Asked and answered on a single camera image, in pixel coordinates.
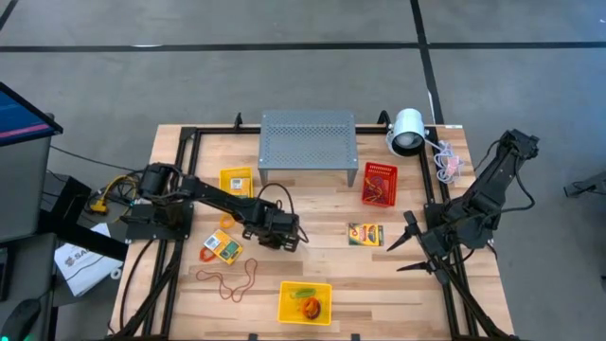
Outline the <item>yellow Crayola crayon box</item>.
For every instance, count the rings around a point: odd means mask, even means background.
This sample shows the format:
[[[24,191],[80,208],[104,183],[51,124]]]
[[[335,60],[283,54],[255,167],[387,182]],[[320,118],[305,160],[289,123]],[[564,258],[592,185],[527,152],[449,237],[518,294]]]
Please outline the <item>yellow Crayola crayon box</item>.
[[[348,244],[359,246],[383,246],[383,226],[379,224],[349,224]]]
[[[229,192],[237,197],[249,198],[251,196],[251,180],[248,177],[233,177],[229,182]]]
[[[204,248],[227,264],[232,264],[242,254],[242,246],[230,235],[217,229],[204,242]]]

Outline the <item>black computer mouse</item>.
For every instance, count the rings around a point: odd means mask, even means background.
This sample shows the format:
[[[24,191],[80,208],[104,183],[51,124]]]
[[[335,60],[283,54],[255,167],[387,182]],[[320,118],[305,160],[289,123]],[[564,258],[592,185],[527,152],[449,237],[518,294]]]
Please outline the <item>black computer mouse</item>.
[[[27,341],[40,312],[38,299],[21,301],[0,328],[0,341]]]

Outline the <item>grey perforated metal riser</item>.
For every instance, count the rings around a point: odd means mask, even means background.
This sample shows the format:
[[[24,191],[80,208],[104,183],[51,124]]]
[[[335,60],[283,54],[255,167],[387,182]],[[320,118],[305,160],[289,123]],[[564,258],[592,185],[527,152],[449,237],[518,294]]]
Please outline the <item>grey perforated metal riser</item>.
[[[352,187],[359,169],[355,116],[345,110],[268,110],[262,113],[258,172],[345,171]]]

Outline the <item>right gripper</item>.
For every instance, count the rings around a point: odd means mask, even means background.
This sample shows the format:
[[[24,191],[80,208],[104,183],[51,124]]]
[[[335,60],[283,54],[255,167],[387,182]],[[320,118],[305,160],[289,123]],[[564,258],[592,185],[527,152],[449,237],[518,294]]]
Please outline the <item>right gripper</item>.
[[[406,221],[404,232],[387,248],[387,252],[403,245],[420,233],[418,221],[412,211],[405,211],[403,218]],[[428,220],[426,222],[426,230],[419,235],[419,244],[429,259],[447,257],[455,245],[455,228],[452,224],[440,223],[438,220]],[[447,274],[430,261],[405,265],[397,269],[397,272],[413,270],[422,270],[430,275],[435,275],[441,285],[449,283]]]

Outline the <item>monitor with blue screen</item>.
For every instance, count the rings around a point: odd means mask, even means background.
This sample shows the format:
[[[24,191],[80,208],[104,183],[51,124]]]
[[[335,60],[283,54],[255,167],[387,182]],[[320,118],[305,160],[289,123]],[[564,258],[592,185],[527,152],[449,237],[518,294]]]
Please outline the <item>monitor with blue screen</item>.
[[[0,147],[61,135],[63,127],[0,81]]]

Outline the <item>black floor stand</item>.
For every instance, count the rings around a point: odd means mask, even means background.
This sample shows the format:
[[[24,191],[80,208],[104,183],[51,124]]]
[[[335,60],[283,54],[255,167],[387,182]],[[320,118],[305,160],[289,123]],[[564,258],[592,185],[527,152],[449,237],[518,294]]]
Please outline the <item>black floor stand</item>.
[[[565,196],[569,198],[579,197],[584,193],[606,196],[606,170],[584,180],[572,182],[563,190]]]

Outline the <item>yellow plastic basket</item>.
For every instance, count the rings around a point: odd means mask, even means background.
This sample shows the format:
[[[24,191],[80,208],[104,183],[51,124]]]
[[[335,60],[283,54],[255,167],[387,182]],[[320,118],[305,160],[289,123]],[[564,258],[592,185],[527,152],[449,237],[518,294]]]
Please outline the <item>yellow plastic basket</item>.
[[[251,196],[254,196],[252,170],[249,167],[221,169],[220,171],[220,189],[229,192],[229,182],[233,177],[248,177],[251,180]]]
[[[292,299],[294,288],[314,288],[316,295]],[[331,323],[332,286],[327,283],[282,281],[280,283],[277,321],[288,324],[328,326]]]

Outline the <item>yellow rubber band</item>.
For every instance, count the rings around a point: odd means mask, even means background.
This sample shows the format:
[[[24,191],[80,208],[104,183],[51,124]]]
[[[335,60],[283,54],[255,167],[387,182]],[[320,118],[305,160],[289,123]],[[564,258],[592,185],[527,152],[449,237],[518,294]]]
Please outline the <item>yellow rubber band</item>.
[[[384,183],[381,178],[379,178],[377,181],[371,179],[365,180],[365,200],[375,203],[384,202]]]

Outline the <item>black stand bar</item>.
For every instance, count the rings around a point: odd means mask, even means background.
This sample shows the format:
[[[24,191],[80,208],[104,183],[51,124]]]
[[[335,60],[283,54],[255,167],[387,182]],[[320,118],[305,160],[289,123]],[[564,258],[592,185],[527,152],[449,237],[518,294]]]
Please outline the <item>black stand bar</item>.
[[[128,252],[126,243],[97,233],[77,223],[68,222],[45,210],[39,211],[37,231],[39,233],[53,233],[63,242],[86,248],[114,260],[125,260]]]

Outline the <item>white paper booklet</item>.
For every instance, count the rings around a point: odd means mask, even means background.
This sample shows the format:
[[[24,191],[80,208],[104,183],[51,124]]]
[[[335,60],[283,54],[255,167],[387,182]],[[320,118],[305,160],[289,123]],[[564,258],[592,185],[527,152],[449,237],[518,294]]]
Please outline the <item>white paper booklet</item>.
[[[54,261],[72,295],[83,296],[103,279],[121,277],[122,260],[115,260],[86,248],[65,243],[57,248]]]

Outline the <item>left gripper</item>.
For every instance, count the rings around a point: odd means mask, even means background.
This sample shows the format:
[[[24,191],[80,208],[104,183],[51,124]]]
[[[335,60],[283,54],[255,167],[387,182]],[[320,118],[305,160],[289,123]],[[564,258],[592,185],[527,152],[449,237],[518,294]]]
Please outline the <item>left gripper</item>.
[[[271,249],[294,252],[299,244],[299,216],[276,207],[255,208],[242,221],[242,237],[250,240],[253,236],[258,243]]]

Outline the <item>white spotlight lamp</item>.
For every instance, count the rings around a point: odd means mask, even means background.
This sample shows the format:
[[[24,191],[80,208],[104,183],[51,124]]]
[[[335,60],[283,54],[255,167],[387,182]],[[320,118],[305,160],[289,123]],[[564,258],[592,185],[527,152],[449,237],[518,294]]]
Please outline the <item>white spotlight lamp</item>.
[[[386,145],[396,156],[414,156],[424,149],[425,136],[421,112],[406,108],[399,111],[395,122],[388,126]]]

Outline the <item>red plastic basket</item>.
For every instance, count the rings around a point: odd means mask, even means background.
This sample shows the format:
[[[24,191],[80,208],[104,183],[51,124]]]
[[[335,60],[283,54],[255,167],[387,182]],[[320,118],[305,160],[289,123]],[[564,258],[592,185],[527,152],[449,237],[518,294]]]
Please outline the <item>red plastic basket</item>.
[[[390,203],[388,205],[378,205],[372,204],[365,201],[365,180],[368,177],[380,175],[385,178],[389,178],[389,185],[391,190]],[[397,195],[397,185],[398,185],[398,168],[391,165],[367,162],[365,164],[365,174],[364,174],[364,182],[363,182],[363,190],[362,190],[362,202],[366,205],[372,206],[380,206],[380,207],[388,207],[394,206],[396,203],[396,195]]]

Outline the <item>large red rubber band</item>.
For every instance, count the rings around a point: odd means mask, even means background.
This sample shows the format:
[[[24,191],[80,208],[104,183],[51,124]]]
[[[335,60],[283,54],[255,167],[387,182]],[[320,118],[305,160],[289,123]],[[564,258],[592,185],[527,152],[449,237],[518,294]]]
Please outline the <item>large red rubber band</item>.
[[[258,261],[256,259],[248,259],[243,265],[244,274],[247,276],[247,281],[237,287],[229,287],[225,284],[224,275],[220,272],[208,272],[200,270],[195,274],[198,281],[218,281],[218,294],[222,300],[231,300],[233,303],[240,303],[245,294],[252,289],[256,284]]]

